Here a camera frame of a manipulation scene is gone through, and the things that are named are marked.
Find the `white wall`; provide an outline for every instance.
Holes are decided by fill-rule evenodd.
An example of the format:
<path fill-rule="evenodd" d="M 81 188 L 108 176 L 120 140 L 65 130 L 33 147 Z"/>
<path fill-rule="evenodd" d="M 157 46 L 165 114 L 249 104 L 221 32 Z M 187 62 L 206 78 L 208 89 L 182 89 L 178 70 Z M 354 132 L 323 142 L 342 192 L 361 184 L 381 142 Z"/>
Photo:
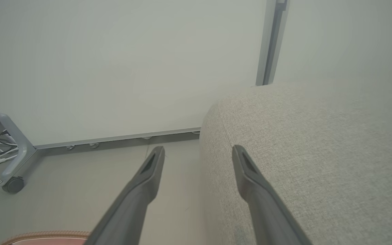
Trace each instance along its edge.
<path fill-rule="evenodd" d="M 33 145 L 200 127 L 255 84 L 265 0 L 0 1 L 0 112 Z"/>
<path fill-rule="evenodd" d="M 291 0 L 274 82 L 392 73 L 392 0 Z"/>

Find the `beige couch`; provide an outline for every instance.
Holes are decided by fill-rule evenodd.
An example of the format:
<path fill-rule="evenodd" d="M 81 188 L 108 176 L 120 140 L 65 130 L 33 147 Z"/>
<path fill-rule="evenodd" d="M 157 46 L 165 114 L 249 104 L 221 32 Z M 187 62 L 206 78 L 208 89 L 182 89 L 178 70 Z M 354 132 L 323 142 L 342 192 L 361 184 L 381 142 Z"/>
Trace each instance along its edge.
<path fill-rule="evenodd" d="M 216 103 L 200 136 L 213 245 L 255 244 L 234 144 L 314 245 L 392 244 L 392 76 L 274 83 Z"/>

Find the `beige fabric upholstery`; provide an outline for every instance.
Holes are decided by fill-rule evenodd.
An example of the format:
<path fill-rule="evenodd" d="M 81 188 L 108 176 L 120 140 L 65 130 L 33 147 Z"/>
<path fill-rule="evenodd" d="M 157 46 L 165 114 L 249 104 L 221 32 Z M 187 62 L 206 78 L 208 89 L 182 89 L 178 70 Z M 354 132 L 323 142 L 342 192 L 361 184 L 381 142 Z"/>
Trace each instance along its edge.
<path fill-rule="evenodd" d="M 274 83 L 215 104 L 200 136 L 213 245 L 255 244 L 234 144 L 314 245 L 392 244 L 392 77 Z"/>

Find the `floor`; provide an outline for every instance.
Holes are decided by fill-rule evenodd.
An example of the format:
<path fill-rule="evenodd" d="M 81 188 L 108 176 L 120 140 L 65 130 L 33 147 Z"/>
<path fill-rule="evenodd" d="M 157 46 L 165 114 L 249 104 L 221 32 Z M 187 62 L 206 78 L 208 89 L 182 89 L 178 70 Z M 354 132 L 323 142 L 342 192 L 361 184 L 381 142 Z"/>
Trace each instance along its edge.
<path fill-rule="evenodd" d="M 22 191 L 11 195 L 0 189 L 0 243 L 26 232 L 91 231 L 158 145 L 165 147 L 165 163 L 140 244 L 205 244 L 199 140 L 191 133 L 43 151 L 44 157 L 29 167 Z M 0 164 L 0 173 L 7 164 Z"/>

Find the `partition caster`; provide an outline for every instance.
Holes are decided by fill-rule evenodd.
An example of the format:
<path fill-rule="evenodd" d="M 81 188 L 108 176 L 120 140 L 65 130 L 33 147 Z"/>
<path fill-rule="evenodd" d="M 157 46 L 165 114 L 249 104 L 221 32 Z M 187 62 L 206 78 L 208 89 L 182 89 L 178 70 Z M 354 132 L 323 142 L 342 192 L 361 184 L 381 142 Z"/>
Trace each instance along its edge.
<path fill-rule="evenodd" d="M 5 185 L 3 185 L 3 191 L 16 194 L 24 187 L 23 178 L 22 177 L 11 177 Z"/>
<path fill-rule="evenodd" d="M 95 149 L 99 146 L 99 143 L 90 143 L 90 149 Z"/>

